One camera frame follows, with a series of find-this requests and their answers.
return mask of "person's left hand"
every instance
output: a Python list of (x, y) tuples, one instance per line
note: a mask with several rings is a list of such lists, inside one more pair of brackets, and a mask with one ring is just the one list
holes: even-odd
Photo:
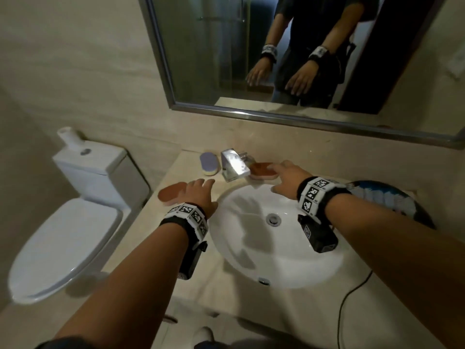
[(302, 94), (307, 94), (310, 90), (311, 83), (317, 75), (318, 64), (313, 61), (307, 61), (296, 73), (291, 77), (291, 79), (286, 84), (286, 90), (292, 89), (291, 94), (299, 96)]
[(181, 190), (178, 195), (178, 203), (195, 203), (203, 208), (206, 218), (210, 218), (218, 208), (218, 202), (212, 202), (212, 187), (214, 179), (205, 182), (205, 179), (198, 179), (187, 184), (185, 190)]

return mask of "dark door frame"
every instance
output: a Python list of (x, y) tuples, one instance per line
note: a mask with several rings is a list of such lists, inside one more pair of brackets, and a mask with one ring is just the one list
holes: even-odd
[(384, 1), (338, 110), (379, 113), (444, 1)]

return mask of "sink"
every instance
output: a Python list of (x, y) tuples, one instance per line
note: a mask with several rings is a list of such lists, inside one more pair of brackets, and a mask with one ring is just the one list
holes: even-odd
[(336, 249), (315, 252), (297, 222), (303, 213), (296, 201), (271, 186), (246, 185), (221, 195), (209, 220), (215, 247), (243, 275), (272, 287), (305, 287), (334, 276), (350, 246), (335, 230)]

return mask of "mirror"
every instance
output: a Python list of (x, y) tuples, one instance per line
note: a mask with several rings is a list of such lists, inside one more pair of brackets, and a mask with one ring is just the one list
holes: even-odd
[(465, 146), (463, 0), (139, 0), (171, 108)]

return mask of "toilet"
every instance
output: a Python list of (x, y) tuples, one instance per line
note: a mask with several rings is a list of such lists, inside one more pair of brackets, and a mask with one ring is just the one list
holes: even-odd
[(123, 148), (82, 141), (53, 160), (80, 197), (59, 207), (16, 256), (8, 275), (16, 303), (45, 299), (82, 275), (117, 231), (126, 232), (150, 194)]

